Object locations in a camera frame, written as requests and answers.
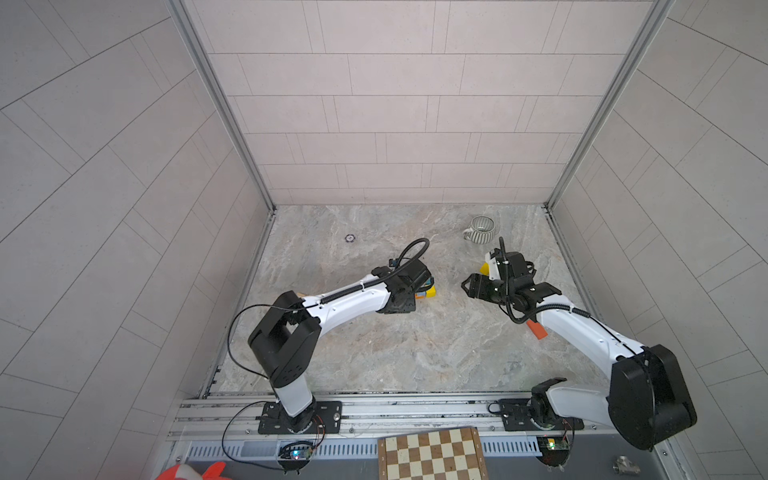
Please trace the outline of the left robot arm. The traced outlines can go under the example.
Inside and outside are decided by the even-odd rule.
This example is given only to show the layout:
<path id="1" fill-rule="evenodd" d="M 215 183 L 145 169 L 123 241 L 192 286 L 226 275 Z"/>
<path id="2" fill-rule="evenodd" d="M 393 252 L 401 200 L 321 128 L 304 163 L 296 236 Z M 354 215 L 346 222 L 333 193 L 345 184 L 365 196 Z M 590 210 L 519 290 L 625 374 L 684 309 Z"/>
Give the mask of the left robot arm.
<path id="1" fill-rule="evenodd" d="M 261 433 L 300 434 L 328 421 L 328 411 L 316 401 L 305 372 L 322 335 L 368 313 L 405 314 L 434 284 L 427 266 L 410 259 L 396 268 L 378 267 L 360 281 L 316 296 L 281 294 L 248 337 L 248 346 L 264 370 L 277 400 L 263 413 Z"/>

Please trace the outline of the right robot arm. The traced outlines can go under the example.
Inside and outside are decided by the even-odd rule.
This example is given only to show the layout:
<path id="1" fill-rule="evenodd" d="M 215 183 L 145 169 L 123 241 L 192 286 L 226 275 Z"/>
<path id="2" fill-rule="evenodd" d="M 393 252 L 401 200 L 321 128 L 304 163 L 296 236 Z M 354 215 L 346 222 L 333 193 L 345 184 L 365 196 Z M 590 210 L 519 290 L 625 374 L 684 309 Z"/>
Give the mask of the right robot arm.
<path id="1" fill-rule="evenodd" d="M 633 447 L 650 450 L 696 425 L 698 415 L 675 354 L 646 346 L 577 307 L 519 252 L 497 248 L 485 268 L 461 284 L 468 297 L 495 304 L 515 324 L 533 323 L 557 333 L 606 376 L 598 388 L 556 377 L 534 386 L 528 415 L 539 429 L 569 419 L 612 426 Z"/>

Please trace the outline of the red wooden block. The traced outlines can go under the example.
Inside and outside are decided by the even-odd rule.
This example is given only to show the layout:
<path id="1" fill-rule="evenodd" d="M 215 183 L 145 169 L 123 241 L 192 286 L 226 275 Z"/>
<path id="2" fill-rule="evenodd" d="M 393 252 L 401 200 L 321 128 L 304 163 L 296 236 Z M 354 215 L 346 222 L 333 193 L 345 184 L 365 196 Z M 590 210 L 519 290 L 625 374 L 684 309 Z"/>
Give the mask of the red wooden block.
<path id="1" fill-rule="evenodd" d="M 526 325 L 538 340 L 542 340 L 548 336 L 548 332 L 540 323 L 528 320 Z"/>

